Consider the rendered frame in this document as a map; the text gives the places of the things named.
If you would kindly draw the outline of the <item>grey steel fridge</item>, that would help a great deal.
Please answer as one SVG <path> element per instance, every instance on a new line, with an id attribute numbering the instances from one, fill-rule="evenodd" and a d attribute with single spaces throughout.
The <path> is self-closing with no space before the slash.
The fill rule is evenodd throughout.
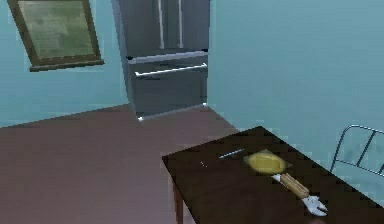
<path id="1" fill-rule="evenodd" d="M 208 65 L 210 0 L 182 0 L 183 48 L 179 48 L 178 0 L 162 0 L 164 49 L 160 49 L 157 0 L 111 0 L 127 97 L 139 120 L 200 107 L 207 101 L 208 68 L 136 77 Z"/>

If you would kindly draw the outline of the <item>dark brown wooden table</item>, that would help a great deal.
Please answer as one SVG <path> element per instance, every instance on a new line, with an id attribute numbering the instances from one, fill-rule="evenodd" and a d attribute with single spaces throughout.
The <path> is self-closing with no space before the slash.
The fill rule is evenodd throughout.
<path id="1" fill-rule="evenodd" d="M 244 149 L 233 156 L 219 156 Z M 258 126 L 169 154 L 163 162 L 196 224 L 310 224 L 316 217 L 291 191 L 244 158 L 267 149 L 328 209 L 326 224 L 384 224 L 384 208 Z"/>

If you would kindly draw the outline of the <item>brown framed window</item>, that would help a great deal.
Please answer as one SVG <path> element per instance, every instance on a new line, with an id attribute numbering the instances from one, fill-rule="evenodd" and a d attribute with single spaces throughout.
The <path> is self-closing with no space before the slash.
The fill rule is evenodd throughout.
<path id="1" fill-rule="evenodd" d="M 30 72 L 103 65 L 90 0 L 7 0 Z"/>

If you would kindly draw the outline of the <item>grey metal chair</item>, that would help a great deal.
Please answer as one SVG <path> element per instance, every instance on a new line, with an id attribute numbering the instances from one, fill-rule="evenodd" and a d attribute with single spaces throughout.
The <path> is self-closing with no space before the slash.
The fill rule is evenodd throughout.
<path id="1" fill-rule="evenodd" d="M 363 151 L 361 152 L 358 160 L 356 163 L 351 163 L 351 162 L 348 162 L 348 161 L 345 161 L 345 160 L 341 160 L 338 158 L 338 155 L 339 155 L 339 152 L 340 152 L 340 149 L 341 149 L 341 146 L 342 146 L 342 143 L 344 141 L 344 138 L 347 134 L 347 132 L 350 130 L 350 129 L 353 129 L 353 128 L 358 128 L 358 129 L 362 129 L 362 130 L 366 130 L 366 131 L 369 131 L 370 132 L 370 135 L 369 135 L 369 138 L 367 140 L 367 142 L 365 143 L 364 145 L 364 149 Z M 337 144 L 337 147 L 336 147 L 336 150 L 335 150 L 335 153 L 334 153 L 334 156 L 333 156 L 333 159 L 332 159 L 332 162 L 331 162 L 331 165 L 330 165 L 330 168 L 329 168 L 329 172 L 332 173 L 333 170 L 334 170 L 334 167 L 335 167 L 335 164 L 337 162 L 340 162 L 340 163 L 343 163 L 343 164 L 346 164 L 346 165 L 350 165 L 350 166 L 353 166 L 353 167 L 356 167 L 356 168 L 359 168 L 359 169 L 362 169 L 364 171 L 368 171 L 370 173 L 373 173 L 375 175 L 378 175 L 380 177 L 384 177 L 384 163 L 380 166 L 380 169 L 378 171 L 375 171 L 375 170 L 372 170 L 372 169 L 368 169 L 368 168 L 365 168 L 361 165 L 361 162 L 365 156 L 365 154 L 367 153 L 373 139 L 376 137 L 377 134 L 382 134 L 384 135 L 384 131 L 382 130 L 377 130 L 377 129 L 374 129 L 374 128 L 370 128 L 370 127 L 366 127 L 366 126 L 362 126 L 362 125 L 357 125 L 357 124 L 351 124 L 349 126 L 347 126 L 343 131 L 342 131 L 342 134 L 338 140 L 338 144 Z"/>

